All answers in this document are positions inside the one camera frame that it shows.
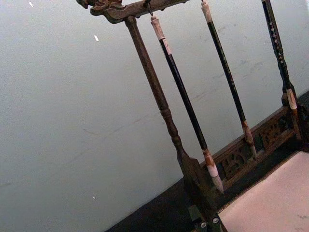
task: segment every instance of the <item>gray wall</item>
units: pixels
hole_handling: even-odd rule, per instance
[[[94,17],[75,0],[32,3],[0,4],[0,231],[106,230],[181,178],[176,152],[124,23]],[[254,126],[281,105],[262,4],[210,7]],[[309,90],[307,1],[273,0],[273,8],[300,95]],[[241,126],[200,1],[155,14],[214,153]],[[202,161],[149,15],[138,25],[184,148]]]

